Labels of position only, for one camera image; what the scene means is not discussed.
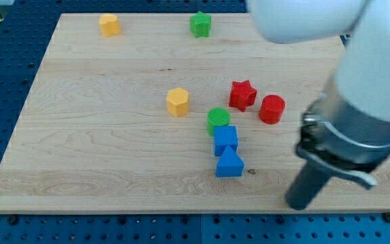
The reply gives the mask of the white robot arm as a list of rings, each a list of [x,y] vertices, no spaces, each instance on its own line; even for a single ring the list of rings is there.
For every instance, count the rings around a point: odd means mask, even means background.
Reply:
[[[331,177],[366,188],[390,154],[390,1],[248,1],[264,38],[287,44],[351,34],[322,93],[303,113],[297,154],[307,162],[292,185]]]

